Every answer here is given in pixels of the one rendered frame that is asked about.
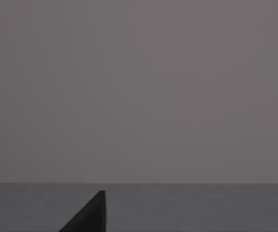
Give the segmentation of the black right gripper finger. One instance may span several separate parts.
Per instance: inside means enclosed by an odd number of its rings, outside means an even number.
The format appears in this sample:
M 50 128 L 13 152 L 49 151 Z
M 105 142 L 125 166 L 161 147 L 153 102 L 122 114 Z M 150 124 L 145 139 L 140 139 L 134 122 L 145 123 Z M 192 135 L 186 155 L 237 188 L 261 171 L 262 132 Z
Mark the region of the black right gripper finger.
M 106 191 L 99 190 L 58 232 L 106 232 Z

